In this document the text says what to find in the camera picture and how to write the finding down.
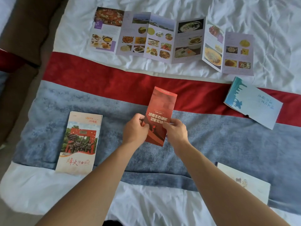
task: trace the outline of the left hand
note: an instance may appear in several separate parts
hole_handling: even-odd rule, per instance
[[[123,129],[122,144],[133,144],[135,150],[143,144],[145,141],[149,124],[145,124],[144,127],[141,127],[144,115],[136,113],[134,117],[126,123],[126,126]]]

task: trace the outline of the folded pamphlet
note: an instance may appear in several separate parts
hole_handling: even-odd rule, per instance
[[[150,126],[146,142],[163,146],[167,133],[163,128],[163,122],[170,122],[176,99],[176,94],[155,87],[142,123],[142,126],[145,124]]]
[[[87,49],[168,64],[203,60],[218,72],[225,68],[253,75],[252,47],[252,35],[225,34],[206,17],[176,21],[151,12],[97,7]]]
[[[56,172],[86,175],[92,171],[102,115],[71,111]]]
[[[283,105],[239,77],[235,77],[224,103],[269,129],[273,129]]]
[[[263,203],[268,204],[271,184],[251,175],[235,170],[224,164],[217,163],[217,168],[252,193]]]

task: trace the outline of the blue book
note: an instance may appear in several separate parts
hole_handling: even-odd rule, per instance
[[[224,103],[271,130],[283,105],[238,77],[235,77]]]

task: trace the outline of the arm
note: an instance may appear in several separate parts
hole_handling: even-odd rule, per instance
[[[143,118],[136,114],[126,124],[122,144],[59,200],[37,226],[103,224],[126,165],[147,137],[149,125],[141,127]]]
[[[164,122],[167,138],[183,161],[217,226],[288,225],[253,194],[218,169],[188,141],[178,119]]]

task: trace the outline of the white booklet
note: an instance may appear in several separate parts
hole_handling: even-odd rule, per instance
[[[241,39],[238,45],[232,37]],[[151,12],[97,7],[87,49],[169,64],[203,60],[218,72],[223,72],[224,56],[229,55],[236,65],[228,61],[226,72],[253,75],[252,38],[246,34],[225,34],[206,17],[176,21]],[[241,53],[241,57],[236,57],[235,52]]]
[[[283,105],[282,102],[239,77],[235,77],[224,103],[271,130]]]
[[[263,203],[268,204],[271,188],[270,183],[262,181],[241,171],[235,170],[219,162],[217,163],[217,168],[219,168],[222,172],[224,172],[226,175],[228,175],[230,178],[232,178],[234,181],[248,190]]]
[[[71,111],[56,172],[86,175],[93,169],[102,115]]]

